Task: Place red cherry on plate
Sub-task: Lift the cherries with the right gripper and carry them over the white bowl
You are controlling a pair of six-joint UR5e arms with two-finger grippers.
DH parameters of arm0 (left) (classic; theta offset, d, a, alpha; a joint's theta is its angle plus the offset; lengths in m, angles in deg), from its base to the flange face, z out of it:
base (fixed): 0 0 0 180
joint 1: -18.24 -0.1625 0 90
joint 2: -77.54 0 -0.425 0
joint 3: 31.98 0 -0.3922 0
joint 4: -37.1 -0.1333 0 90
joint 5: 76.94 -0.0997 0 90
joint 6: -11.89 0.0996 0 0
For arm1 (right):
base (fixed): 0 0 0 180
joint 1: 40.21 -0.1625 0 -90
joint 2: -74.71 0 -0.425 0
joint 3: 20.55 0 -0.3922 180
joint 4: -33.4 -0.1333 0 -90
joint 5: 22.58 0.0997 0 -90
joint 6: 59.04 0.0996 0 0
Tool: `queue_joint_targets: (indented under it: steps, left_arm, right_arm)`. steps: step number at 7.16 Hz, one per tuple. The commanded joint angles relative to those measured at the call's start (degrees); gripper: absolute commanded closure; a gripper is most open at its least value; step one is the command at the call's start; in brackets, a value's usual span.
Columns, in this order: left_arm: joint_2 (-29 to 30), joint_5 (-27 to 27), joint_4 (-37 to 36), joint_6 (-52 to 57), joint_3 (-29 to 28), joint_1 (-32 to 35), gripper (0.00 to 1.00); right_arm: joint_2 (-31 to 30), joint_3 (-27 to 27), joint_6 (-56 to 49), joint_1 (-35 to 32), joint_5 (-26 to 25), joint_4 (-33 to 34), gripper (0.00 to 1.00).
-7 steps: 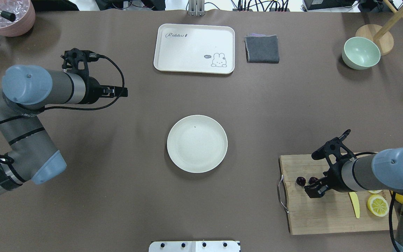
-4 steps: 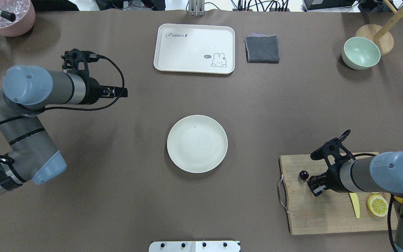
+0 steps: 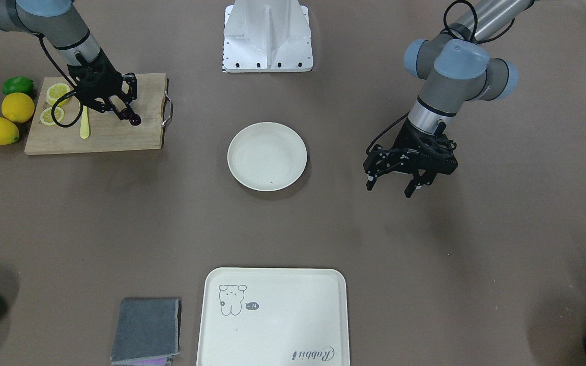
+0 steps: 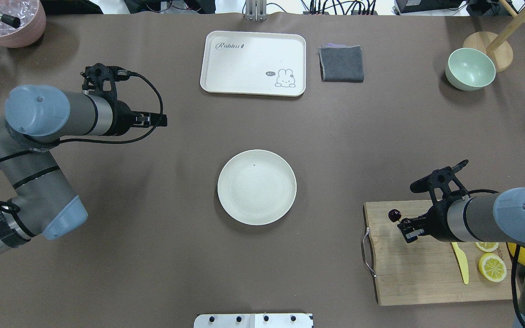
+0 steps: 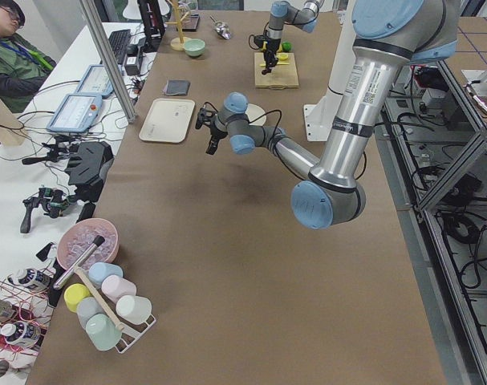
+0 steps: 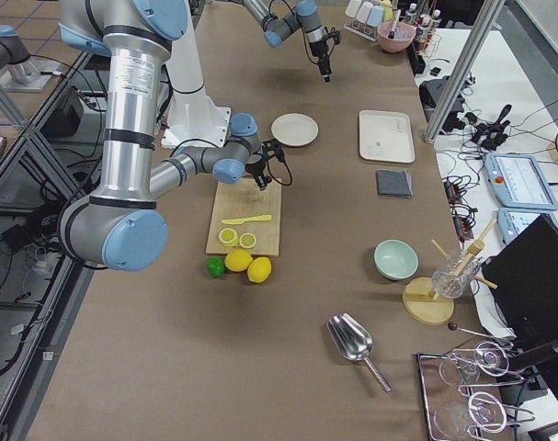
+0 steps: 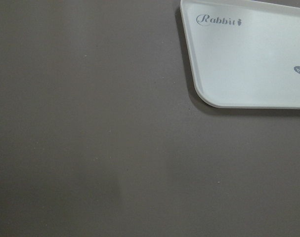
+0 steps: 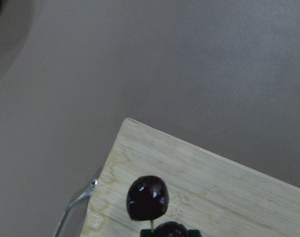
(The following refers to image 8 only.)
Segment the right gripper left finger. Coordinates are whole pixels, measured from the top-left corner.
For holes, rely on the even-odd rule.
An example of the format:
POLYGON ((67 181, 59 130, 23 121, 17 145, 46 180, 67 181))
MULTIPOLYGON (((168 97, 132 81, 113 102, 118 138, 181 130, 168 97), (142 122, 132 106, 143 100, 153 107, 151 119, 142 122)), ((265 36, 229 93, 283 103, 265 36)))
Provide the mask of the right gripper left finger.
POLYGON ((142 229, 140 231, 140 237, 152 237, 152 232, 150 229, 142 229))

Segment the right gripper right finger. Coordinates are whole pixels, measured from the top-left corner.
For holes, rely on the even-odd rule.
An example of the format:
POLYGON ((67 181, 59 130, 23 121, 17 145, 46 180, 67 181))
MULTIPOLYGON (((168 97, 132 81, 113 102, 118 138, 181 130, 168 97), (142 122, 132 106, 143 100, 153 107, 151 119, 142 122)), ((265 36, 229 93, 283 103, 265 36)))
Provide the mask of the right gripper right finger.
POLYGON ((188 230, 189 237, 201 237, 201 233, 199 230, 188 230))

